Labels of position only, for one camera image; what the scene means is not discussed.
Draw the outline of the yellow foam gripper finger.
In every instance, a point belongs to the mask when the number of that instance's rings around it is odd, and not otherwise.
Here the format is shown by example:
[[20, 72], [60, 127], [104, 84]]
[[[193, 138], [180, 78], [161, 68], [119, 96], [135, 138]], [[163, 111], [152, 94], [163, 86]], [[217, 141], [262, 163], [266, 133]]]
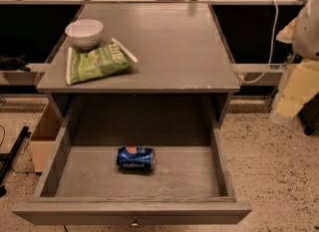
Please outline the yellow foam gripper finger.
[[292, 43], [296, 19], [290, 21], [276, 36], [276, 40], [285, 44]]
[[270, 118], [275, 123], [292, 121], [319, 93], [319, 61], [303, 59], [300, 64], [289, 66], [281, 77]]

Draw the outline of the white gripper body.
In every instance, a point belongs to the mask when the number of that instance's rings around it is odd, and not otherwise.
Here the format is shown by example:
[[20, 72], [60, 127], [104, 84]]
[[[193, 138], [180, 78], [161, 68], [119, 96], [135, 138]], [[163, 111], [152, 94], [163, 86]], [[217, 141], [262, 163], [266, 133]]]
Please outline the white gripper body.
[[319, 59], [319, 0], [309, 0], [299, 12], [292, 48], [303, 58]]

